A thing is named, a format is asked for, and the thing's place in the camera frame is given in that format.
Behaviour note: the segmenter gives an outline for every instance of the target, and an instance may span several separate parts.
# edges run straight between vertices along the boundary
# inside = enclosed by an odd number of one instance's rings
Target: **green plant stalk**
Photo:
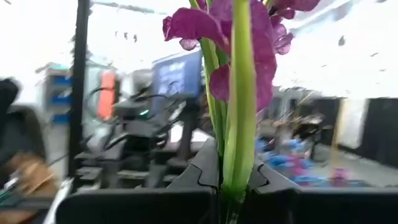
[[[190,0],[191,7],[193,9],[198,9],[199,5],[196,0]],[[220,157],[224,154],[224,118],[223,114],[226,113],[224,111],[226,108],[225,103],[222,101],[214,99],[214,97],[210,93],[209,81],[210,75],[220,66],[218,63],[218,57],[216,54],[216,46],[215,44],[206,38],[202,38],[200,41],[201,51],[203,53],[203,57],[205,59],[205,82],[206,82],[206,95],[207,102],[209,107],[209,114],[211,123],[213,125],[213,129],[215,130],[216,140],[217,140],[217,148]]]
[[[250,2],[233,1],[232,63],[229,78],[229,132],[224,150],[221,189],[229,202],[227,222],[234,223],[254,163],[256,73],[251,45]]]

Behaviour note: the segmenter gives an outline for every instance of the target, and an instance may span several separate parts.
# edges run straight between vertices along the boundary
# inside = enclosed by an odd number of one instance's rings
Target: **blue sign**
[[[153,91],[155,94],[173,95],[183,93],[200,96],[201,90],[201,60],[200,50],[171,55],[157,60],[153,64]],[[154,110],[157,112],[164,99],[154,100]]]

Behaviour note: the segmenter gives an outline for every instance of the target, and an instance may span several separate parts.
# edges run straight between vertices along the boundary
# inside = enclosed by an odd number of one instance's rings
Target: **black pole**
[[[74,158],[82,152],[83,127],[81,125],[83,112],[83,93],[86,71],[87,28],[90,10],[90,0],[78,0],[75,34],[75,58],[73,61],[72,75],[72,103],[69,123],[69,157],[68,177],[75,177],[76,167]]]

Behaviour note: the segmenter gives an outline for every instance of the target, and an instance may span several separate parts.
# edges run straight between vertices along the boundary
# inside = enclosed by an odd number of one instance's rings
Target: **orange object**
[[[114,103],[114,86],[116,75],[112,71],[105,71],[102,74],[101,87],[112,90],[103,90],[99,93],[98,100],[98,116],[103,119],[110,119],[112,117],[112,106]]]

